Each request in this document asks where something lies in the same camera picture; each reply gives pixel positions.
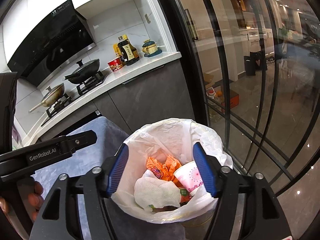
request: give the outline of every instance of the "pan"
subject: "pan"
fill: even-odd
[[[81,84],[88,78],[94,76],[100,67],[100,60],[94,59],[83,64],[82,60],[78,61],[79,67],[68,76],[65,76],[62,80],[69,80],[72,84]]]
[[[42,101],[39,104],[37,104],[35,107],[29,110],[29,113],[33,112],[39,106],[44,106],[44,107],[52,106],[64,95],[64,83],[54,87],[53,89],[51,89],[50,86],[47,87],[46,89],[48,90],[48,93],[43,97]]]

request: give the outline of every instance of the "pan lid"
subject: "pan lid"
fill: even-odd
[[[80,67],[78,67],[78,68],[73,72],[73,74],[74,74],[74,73],[77,73],[79,70],[87,67],[87,66],[90,65],[91,63],[96,62],[97,60],[99,60],[99,59],[97,58],[97,59],[90,60],[90,61],[84,63],[83,65],[81,65]]]
[[[64,86],[64,83],[55,86],[54,88],[51,89],[51,87],[47,87],[46,89],[48,90],[48,93],[46,93],[46,95],[43,97],[42,101],[47,100],[55,91],[59,90],[61,87]]]

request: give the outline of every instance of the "pink floral paper cup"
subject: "pink floral paper cup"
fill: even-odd
[[[191,196],[194,196],[198,187],[203,184],[196,162],[189,162],[174,172],[174,176],[181,182]]]

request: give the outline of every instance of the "metal bolt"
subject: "metal bolt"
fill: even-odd
[[[101,170],[102,170],[102,169],[101,169],[100,167],[94,167],[94,168],[92,169],[92,173],[97,174],[97,173],[100,173]]]
[[[68,177],[68,174],[65,174],[65,173],[59,175],[60,180],[65,180],[67,177]]]
[[[260,172],[257,172],[257,173],[255,174],[255,177],[256,177],[257,179],[263,179],[263,178],[264,178],[263,174],[260,173]]]
[[[228,166],[222,166],[221,167],[221,171],[223,173],[229,173],[231,171],[231,169]]]

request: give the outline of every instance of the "stove burner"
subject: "stove burner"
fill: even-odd
[[[81,83],[80,85],[77,85],[77,91],[80,96],[84,95],[85,93],[89,92],[90,90],[94,89],[98,85],[102,84],[105,80],[105,76],[101,73],[101,71],[98,71],[94,76],[87,79],[85,82]]]
[[[62,98],[60,98],[57,102],[54,103],[53,106],[49,107],[46,112],[49,116],[49,118],[44,121],[44,123],[41,125],[43,126],[46,122],[48,122],[52,117],[54,117],[57,113],[59,113],[63,108],[71,104],[72,98],[68,96],[67,94],[64,94]]]

